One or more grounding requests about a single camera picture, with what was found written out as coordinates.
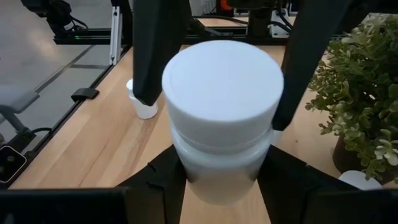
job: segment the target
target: black bracket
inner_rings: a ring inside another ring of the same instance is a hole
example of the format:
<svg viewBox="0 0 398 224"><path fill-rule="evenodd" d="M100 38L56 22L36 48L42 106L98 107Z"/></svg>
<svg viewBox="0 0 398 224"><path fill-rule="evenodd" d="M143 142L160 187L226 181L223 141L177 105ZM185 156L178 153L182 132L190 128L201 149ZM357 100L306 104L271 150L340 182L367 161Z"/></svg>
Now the black bracket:
<svg viewBox="0 0 398 224"><path fill-rule="evenodd" d="M28 128L25 128L25 130L18 132L9 142L6 142L5 145L12 147L19 153L22 153L34 138L36 138L36 135Z"/></svg>
<svg viewBox="0 0 398 224"><path fill-rule="evenodd" d="M133 189L126 201L129 223L180 223L186 181L183 165L170 146L118 185Z"/></svg>
<svg viewBox="0 0 398 224"><path fill-rule="evenodd" d="M93 88L80 88L70 98L76 103L77 101L84 101L86 99L94 99L100 92Z"/></svg>

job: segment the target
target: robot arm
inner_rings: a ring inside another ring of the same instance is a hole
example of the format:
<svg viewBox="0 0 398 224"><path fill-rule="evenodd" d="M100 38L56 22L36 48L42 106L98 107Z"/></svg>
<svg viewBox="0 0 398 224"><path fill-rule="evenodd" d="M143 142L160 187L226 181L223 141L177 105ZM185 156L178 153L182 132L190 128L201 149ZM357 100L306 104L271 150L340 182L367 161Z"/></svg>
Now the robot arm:
<svg viewBox="0 0 398 224"><path fill-rule="evenodd" d="M72 9L69 3L62 0L21 0L28 10L39 17L45 17L52 32L56 37L64 37L67 32L81 30L83 27L76 25L78 22L86 27L86 24L70 15Z"/></svg>
<svg viewBox="0 0 398 224"><path fill-rule="evenodd" d="M282 62L284 91L272 122L275 130L283 131L292 121L330 37L352 2L304 2L295 19Z"/></svg>

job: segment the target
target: gray floor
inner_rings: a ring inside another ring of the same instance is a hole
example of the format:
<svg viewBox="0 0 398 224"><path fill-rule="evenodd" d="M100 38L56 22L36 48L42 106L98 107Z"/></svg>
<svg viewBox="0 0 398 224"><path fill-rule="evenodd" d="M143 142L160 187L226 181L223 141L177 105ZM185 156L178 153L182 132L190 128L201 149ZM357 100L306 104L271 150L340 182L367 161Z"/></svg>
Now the gray floor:
<svg viewBox="0 0 398 224"><path fill-rule="evenodd" d="M67 2L72 15L90 28L111 26L110 0ZM20 1L0 2L0 30L0 85L40 91L40 98L17 115L30 129L52 127L73 104L70 95L88 87L109 63L108 45L56 45L45 19L28 11ZM15 135L6 121L0 123L0 133L6 140Z"/></svg>

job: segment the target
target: white jar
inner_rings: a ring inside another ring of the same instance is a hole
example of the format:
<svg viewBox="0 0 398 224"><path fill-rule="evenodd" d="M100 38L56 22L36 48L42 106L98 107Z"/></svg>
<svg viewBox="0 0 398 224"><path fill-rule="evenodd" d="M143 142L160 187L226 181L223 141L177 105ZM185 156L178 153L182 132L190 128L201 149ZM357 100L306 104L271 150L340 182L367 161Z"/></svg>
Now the white jar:
<svg viewBox="0 0 398 224"><path fill-rule="evenodd" d="M179 52L162 79L172 138L195 194L219 205L252 187L272 138L283 90L278 64L228 40Z"/></svg>

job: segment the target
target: wooden table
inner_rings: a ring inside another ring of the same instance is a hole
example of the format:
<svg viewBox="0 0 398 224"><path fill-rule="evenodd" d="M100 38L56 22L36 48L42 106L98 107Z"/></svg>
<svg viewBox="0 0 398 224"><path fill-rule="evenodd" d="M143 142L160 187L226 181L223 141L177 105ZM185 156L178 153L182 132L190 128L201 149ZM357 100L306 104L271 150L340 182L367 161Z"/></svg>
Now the wooden table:
<svg viewBox="0 0 398 224"><path fill-rule="evenodd" d="M207 26L233 26L229 21L203 20ZM278 63L284 47L261 47ZM126 82L132 75L132 50L100 83L100 94L88 100L66 122L12 189L114 187L142 169L172 144L167 109L160 96L159 112L149 120L139 119L129 101ZM307 92L292 124L284 131L279 148L327 174L338 177L331 153L333 135L321 136L318 123L327 114L304 109L314 93ZM187 186L181 223L269 223L256 184L238 203L228 207L205 204Z"/></svg>

